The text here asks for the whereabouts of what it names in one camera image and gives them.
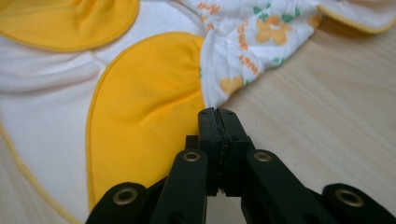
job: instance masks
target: metal screw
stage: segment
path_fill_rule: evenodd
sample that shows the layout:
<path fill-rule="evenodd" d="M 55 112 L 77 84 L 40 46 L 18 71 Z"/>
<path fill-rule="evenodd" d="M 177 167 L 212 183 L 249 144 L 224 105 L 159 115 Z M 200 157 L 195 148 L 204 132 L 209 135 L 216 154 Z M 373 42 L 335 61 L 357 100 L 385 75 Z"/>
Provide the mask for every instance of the metal screw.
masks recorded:
<path fill-rule="evenodd" d="M 347 189 L 336 190 L 335 197 L 352 207 L 362 207 L 364 205 L 364 200 L 361 196 Z"/>
<path fill-rule="evenodd" d="M 137 198 L 137 190 L 134 188 L 124 188 L 114 194 L 113 202 L 117 205 L 125 205 L 133 202 Z"/>
<path fill-rule="evenodd" d="M 188 152 L 183 155 L 183 159 L 185 161 L 198 161 L 201 159 L 201 156 L 196 152 Z"/>
<path fill-rule="evenodd" d="M 256 152 L 254 158 L 258 161 L 270 161 L 272 158 L 265 152 Z"/>

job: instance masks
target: baby bib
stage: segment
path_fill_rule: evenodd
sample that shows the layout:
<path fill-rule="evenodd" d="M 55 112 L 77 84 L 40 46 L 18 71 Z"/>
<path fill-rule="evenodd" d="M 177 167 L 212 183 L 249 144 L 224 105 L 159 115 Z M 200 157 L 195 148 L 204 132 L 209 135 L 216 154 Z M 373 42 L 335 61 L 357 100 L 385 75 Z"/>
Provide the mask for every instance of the baby bib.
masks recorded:
<path fill-rule="evenodd" d="M 104 72 L 87 124 L 90 206 L 121 182 L 150 187 L 166 177 L 186 135 L 197 134 L 202 42 L 187 33 L 155 35 Z"/>
<path fill-rule="evenodd" d="M 2 0 L 0 34 L 34 47 L 59 51 L 92 49 L 126 32 L 137 0 Z"/>

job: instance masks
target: yellow bib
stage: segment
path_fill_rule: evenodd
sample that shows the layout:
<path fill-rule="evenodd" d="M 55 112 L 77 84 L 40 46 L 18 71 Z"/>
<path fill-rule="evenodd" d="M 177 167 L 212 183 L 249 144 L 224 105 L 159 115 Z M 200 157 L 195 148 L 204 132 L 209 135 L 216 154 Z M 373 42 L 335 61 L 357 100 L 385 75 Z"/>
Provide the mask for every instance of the yellow bib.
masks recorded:
<path fill-rule="evenodd" d="M 87 124 L 90 207 L 121 182 L 146 187 L 168 175 L 204 106 L 203 39 L 167 33 L 121 53 L 104 72 Z"/>
<path fill-rule="evenodd" d="M 91 49 L 121 36 L 137 11 L 138 0 L 1 0 L 0 34 L 42 49 Z"/>

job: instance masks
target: black clamp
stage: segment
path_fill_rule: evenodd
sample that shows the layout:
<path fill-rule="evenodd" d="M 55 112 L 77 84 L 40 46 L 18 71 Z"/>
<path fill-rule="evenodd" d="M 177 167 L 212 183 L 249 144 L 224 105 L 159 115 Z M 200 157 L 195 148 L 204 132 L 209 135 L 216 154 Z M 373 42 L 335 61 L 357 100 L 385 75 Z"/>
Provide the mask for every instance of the black clamp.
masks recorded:
<path fill-rule="evenodd" d="M 226 109 L 198 114 L 199 136 L 187 136 L 169 176 L 146 189 L 122 183 L 93 208 L 87 223 L 205 223 L 206 197 L 219 189 L 241 197 L 248 224 L 396 223 L 359 189 L 307 189 L 272 152 L 255 149 L 238 117 Z"/>

